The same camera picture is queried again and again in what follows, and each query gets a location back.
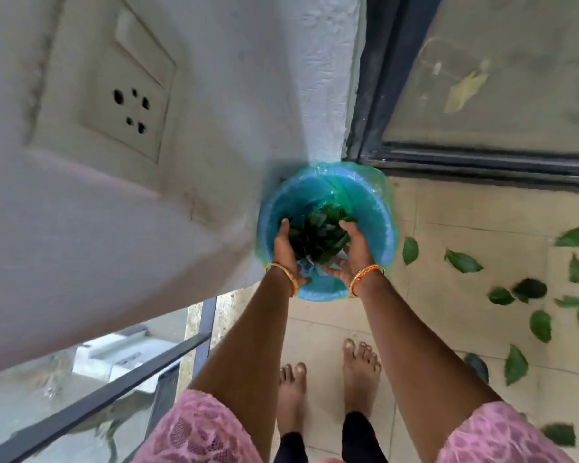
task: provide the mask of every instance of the textured wall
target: textured wall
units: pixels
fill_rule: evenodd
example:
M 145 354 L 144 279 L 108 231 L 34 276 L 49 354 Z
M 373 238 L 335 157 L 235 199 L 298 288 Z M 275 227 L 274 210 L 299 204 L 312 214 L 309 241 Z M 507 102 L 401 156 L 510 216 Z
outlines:
M 157 202 L 27 159 L 59 0 L 0 0 L 0 368 L 257 280 L 261 190 L 340 158 L 357 0 L 162 4 L 192 76 Z

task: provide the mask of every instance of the foot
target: foot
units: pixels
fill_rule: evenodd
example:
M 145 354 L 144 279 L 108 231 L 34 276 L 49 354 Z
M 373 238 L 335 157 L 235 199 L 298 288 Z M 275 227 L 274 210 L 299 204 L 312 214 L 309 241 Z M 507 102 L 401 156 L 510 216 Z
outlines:
M 277 427 L 283 437 L 290 432 L 302 433 L 304 401 L 307 393 L 307 368 L 299 362 L 294 370 L 287 364 L 279 373 L 279 398 L 277 400 Z
M 349 338 L 343 342 L 345 414 L 359 411 L 367 419 L 371 417 L 380 373 L 381 364 L 370 345 L 362 342 L 356 350 Z

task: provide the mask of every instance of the black leggings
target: black leggings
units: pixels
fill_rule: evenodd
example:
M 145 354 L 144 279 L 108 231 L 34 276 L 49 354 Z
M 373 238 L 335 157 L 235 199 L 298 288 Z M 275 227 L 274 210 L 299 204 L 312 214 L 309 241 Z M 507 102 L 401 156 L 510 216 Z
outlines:
M 353 411 L 343 422 L 343 449 L 341 458 L 346 463 L 386 463 L 386 457 L 380 449 L 375 431 L 363 413 Z M 281 437 L 281 444 L 274 463 L 308 463 L 302 435 L 290 432 Z

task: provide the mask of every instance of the bracelet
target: bracelet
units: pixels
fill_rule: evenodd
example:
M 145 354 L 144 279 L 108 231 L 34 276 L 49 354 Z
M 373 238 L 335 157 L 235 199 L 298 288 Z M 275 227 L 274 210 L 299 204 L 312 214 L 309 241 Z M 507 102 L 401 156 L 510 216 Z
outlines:
M 347 288 L 347 290 L 349 291 L 349 297 L 358 297 L 356 294 L 354 294 L 354 286 L 356 285 L 356 283 L 358 281 L 363 279 L 364 275 L 366 275 L 367 273 L 370 273 L 371 271 L 375 271 L 375 270 L 379 270 L 379 271 L 381 271 L 381 273 L 383 275 L 386 275 L 386 270 L 379 265 L 369 265 L 368 267 L 363 268 L 362 270 L 360 270 L 359 272 L 356 273 L 356 276 L 354 276 L 354 279 L 352 280 L 352 282 L 349 284 L 349 287 Z
M 290 271 L 284 267 L 283 265 L 279 264 L 279 263 L 266 263 L 266 266 L 264 266 L 263 268 L 263 272 L 264 274 L 266 274 L 266 272 L 268 272 L 268 268 L 270 267 L 278 267 L 281 268 L 285 274 L 288 276 L 289 280 L 291 281 L 292 285 L 294 286 L 294 293 L 290 296 L 290 297 L 296 297 L 296 295 L 298 294 L 298 281 L 296 281 L 296 278 L 294 278 L 294 275 L 292 275 L 292 273 L 290 273 Z

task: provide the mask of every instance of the tile floor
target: tile floor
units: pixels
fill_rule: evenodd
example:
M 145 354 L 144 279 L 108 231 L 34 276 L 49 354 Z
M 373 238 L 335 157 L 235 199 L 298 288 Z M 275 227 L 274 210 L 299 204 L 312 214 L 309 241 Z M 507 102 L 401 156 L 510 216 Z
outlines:
M 579 249 L 553 246 L 554 237 L 579 226 L 579 194 L 407 178 L 390 178 L 390 183 L 400 231 L 414 235 L 420 246 L 420 256 L 409 267 L 398 252 L 393 284 L 448 345 L 460 354 L 481 355 L 492 387 L 532 423 L 575 424 L 577 448 L 567 452 L 579 463 L 579 324 L 575 309 L 561 309 L 553 302 L 564 294 L 579 295 L 579 284 L 567 280 L 571 253 L 579 255 Z M 470 254 L 485 269 L 462 275 L 442 261 L 446 248 Z M 547 296 L 530 305 L 488 301 L 492 286 L 511 286 L 525 277 L 545 280 Z M 228 304 L 234 313 L 221 330 L 231 325 L 252 292 L 250 288 L 239 302 Z M 549 344 L 534 338 L 528 326 L 530 314 L 540 308 L 553 316 Z M 321 304 L 295 299 L 289 316 L 283 361 L 302 360 L 308 368 L 309 456 L 338 456 L 341 342 L 345 337 L 372 342 L 369 324 L 355 299 Z M 510 343 L 525 353 L 530 372 L 506 387 L 503 367 Z M 391 462 L 417 463 L 386 382 L 377 399 L 373 426 L 384 453 Z

